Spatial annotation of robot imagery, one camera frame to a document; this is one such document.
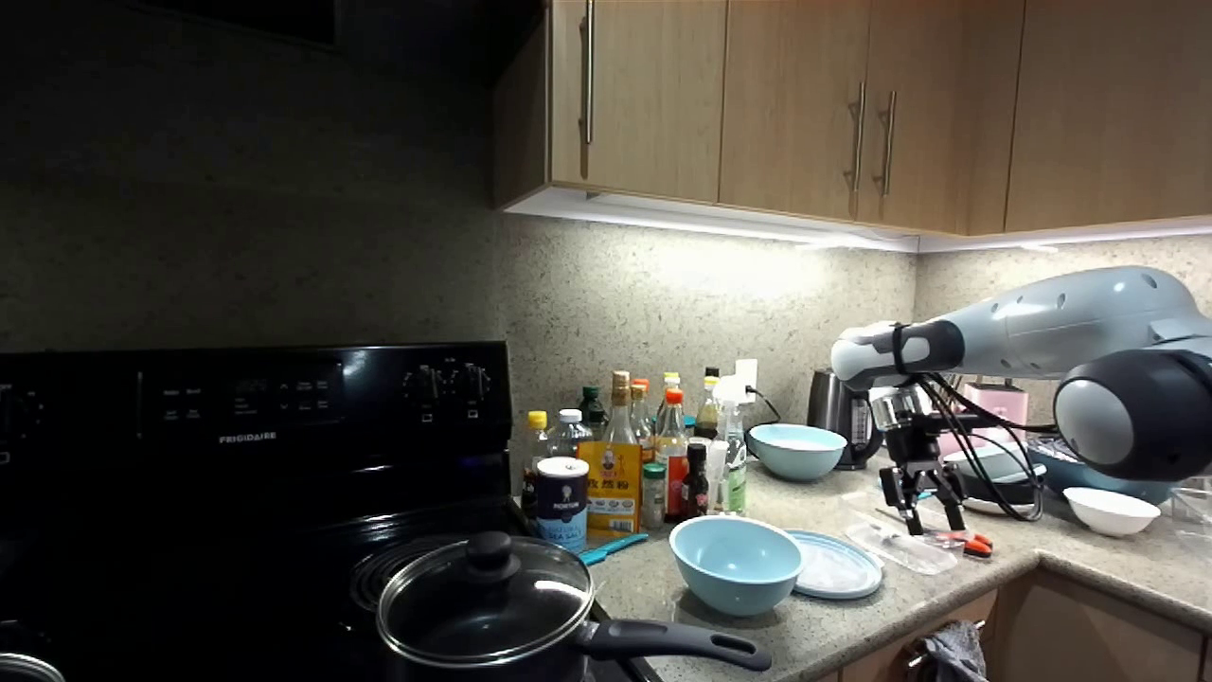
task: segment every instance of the black stove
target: black stove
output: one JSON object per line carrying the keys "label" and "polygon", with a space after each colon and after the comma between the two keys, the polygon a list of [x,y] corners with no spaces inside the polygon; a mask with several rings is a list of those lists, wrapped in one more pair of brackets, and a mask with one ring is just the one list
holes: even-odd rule
{"label": "black stove", "polygon": [[0,652],[68,682],[401,678],[375,595],[526,530],[508,436],[496,341],[0,356]]}

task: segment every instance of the countertop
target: countertop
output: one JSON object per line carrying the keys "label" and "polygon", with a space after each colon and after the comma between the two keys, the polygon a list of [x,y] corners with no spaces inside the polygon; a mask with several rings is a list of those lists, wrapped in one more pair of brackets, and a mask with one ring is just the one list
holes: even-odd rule
{"label": "countertop", "polygon": [[[871,458],[867,470],[837,470],[814,485],[792,485],[750,462],[746,515],[784,530],[814,530],[833,538],[848,538],[845,527],[860,523],[864,515],[901,527],[898,519],[879,515],[879,466],[882,462]],[[1189,534],[1189,527],[1163,515],[1136,538],[1102,538],[1079,527],[1072,515],[1045,508],[1053,504],[1042,504],[1034,519],[966,512],[966,527],[996,542],[992,557],[958,557],[954,568],[936,576],[886,561],[886,580],[871,599],[822,602],[792,595],[773,614],[754,621],[735,621],[701,606],[678,576],[667,534],[602,561],[595,568],[595,583],[610,618],[701,625],[758,640],[773,655],[765,674],[712,659],[651,655],[648,663],[655,674],[670,682],[818,678],[1034,568],[1072,576],[1197,633],[1212,633],[1208,534]]]}

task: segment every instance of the white robot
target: white robot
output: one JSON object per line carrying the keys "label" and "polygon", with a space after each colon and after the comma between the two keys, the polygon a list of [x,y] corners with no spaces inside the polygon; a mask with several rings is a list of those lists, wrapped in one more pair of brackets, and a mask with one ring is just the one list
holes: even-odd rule
{"label": "white robot", "polygon": [[913,386],[936,386],[936,398],[947,390],[939,375],[1057,379],[1053,432],[1114,477],[1178,481],[1212,462],[1212,322],[1163,269],[1064,273],[928,322],[845,330],[829,364],[871,398],[898,462],[882,489],[909,530],[920,530],[920,474],[939,485],[951,527],[962,527],[936,474],[936,436],[1000,424],[977,405],[943,421],[920,409]]}

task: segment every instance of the pan handle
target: pan handle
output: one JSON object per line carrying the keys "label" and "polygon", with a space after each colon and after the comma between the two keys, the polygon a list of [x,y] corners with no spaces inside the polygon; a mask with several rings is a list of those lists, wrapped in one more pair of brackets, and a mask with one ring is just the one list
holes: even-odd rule
{"label": "pan handle", "polygon": [[746,671],[769,671],[769,655],[750,640],[663,621],[583,621],[576,633],[576,648],[595,659],[701,655]]}

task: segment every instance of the wall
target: wall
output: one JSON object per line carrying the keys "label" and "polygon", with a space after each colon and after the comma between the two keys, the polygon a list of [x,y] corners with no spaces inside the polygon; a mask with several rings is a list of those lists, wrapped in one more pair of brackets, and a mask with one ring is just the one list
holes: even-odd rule
{"label": "wall", "polygon": [[[932,254],[917,258],[917,318],[966,307],[981,296],[1007,292],[1057,273],[1098,265],[1151,265],[1174,273],[1212,311],[1212,239],[1132,239],[1098,246],[1057,246],[1057,254],[1034,250],[989,250],[989,254]],[[1053,421],[1057,383],[1023,383],[1030,390],[1030,421]]]}
{"label": "wall", "polygon": [[0,349],[504,337],[515,413],[614,368],[758,356],[803,421],[837,330],[913,311],[898,254],[500,216],[485,80],[348,53],[98,0],[8,8]]}

